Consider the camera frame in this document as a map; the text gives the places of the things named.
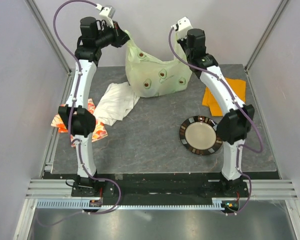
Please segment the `light green plastic bag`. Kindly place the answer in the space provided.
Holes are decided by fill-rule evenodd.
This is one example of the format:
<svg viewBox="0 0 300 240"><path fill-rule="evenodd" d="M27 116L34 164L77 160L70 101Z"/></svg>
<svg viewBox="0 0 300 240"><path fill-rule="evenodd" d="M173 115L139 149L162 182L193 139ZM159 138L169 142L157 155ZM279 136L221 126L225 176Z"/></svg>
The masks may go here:
<svg viewBox="0 0 300 240"><path fill-rule="evenodd" d="M138 97L159 97L187 88L192 71L176 57L162 61L141 50L126 30L130 40L126 42L125 73Z"/></svg>

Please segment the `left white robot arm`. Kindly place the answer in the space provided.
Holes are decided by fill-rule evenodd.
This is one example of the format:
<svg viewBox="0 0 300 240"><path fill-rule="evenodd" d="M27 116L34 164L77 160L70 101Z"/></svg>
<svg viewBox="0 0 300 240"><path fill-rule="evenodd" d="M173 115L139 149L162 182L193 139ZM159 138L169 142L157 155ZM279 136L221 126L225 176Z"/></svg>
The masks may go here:
<svg viewBox="0 0 300 240"><path fill-rule="evenodd" d="M88 110L88 97L93 77L97 71L102 49L111 45L121 48L130 37L117 21L111 25L105 20L84 17L80 20L81 35L75 52L73 84L64 106L58 108L77 156L77 174L72 185L73 197L96 197L104 185L97 180L97 168L93 158L92 137L96 128L96 117Z"/></svg>

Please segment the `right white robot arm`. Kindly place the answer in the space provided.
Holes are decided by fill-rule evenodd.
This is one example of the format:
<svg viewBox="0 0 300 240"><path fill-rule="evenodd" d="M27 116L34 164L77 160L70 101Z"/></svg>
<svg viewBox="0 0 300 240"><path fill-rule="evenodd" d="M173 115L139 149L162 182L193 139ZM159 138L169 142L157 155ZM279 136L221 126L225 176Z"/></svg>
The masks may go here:
<svg viewBox="0 0 300 240"><path fill-rule="evenodd" d="M221 109L222 119L216 126L216 134L223 142L224 157L218 188L223 196L230 197L245 187L242 151L255 109L235 94L215 57L207 53L206 35L202 29L178 30L176 39L185 53L186 64L208 87Z"/></svg>

